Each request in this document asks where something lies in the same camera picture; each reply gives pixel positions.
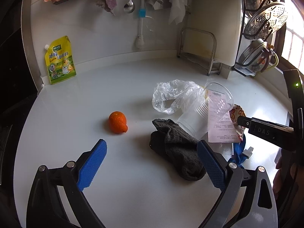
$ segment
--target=metal screw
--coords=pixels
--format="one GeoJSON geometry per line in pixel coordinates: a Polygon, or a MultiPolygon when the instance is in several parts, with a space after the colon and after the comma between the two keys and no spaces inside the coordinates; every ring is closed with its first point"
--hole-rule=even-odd
{"type": "Polygon", "coordinates": [[[259,166],[259,171],[260,172],[264,172],[265,171],[265,168],[263,166],[259,166]]]}
{"type": "Polygon", "coordinates": [[[229,163],[229,167],[232,168],[232,169],[235,169],[237,168],[237,165],[233,162],[229,163]]]}
{"type": "Polygon", "coordinates": [[[74,165],[75,165],[75,162],[74,162],[74,161],[69,161],[69,162],[67,162],[67,167],[69,167],[69,168],[74,167],[74,165]]]}
{"type": "Polygon", "coordinates": [[[40,165],[38,168],[39,171],[44,171],[45,170],[45,165],[40,165]]]}

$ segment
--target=orange fruit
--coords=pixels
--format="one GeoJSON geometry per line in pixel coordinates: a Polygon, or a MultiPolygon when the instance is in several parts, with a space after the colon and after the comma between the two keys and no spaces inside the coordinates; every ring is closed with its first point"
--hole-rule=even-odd
{"type": "Polygon", "coordinates": [[[113,112],[109,116],[109,125],[112,132],[116,134],[128,131],[127,118],[122,112],[113,112]]]}

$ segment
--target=dark gray sock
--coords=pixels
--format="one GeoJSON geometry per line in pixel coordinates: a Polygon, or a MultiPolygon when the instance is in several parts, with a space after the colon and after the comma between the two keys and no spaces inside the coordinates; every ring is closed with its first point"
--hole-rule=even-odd
{"type": "Polygon", "coordinates": [[[197,155],[198,141],[171,119],[155,119],[152,123],[157,131],[151,134],[150,148],[172,163],[182,178],[200,180],[206,171],[197,155]]]}

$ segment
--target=white bottle brush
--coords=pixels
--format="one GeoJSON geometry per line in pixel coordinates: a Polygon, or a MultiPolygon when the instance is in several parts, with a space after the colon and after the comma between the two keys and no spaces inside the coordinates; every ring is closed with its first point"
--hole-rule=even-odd
{"type": "Polygon", "coordinates": [[[140,34],[137,36],[136,40],[135,40],[135,46],[136,48],[138,49],[142,49],[143,46],[144,46],[144,41],[143,41],[143,18],[146,17],[146,10],[144,9],[144,6],[143,6],[143,3],[144,3],[144,0],[141,0],[140,1],[140,10],[139,10],[139,19],[140,19],[140,34]]]}

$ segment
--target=window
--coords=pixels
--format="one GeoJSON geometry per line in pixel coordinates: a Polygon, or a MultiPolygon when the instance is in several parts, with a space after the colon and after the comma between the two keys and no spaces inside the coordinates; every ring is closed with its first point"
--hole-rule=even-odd
{"type": "Polygon", "coordinates": [[[285,0],[285,5],[288,9],[288,18],[281,56],[304,73],[304,21],[291,0],[285,0]]]}

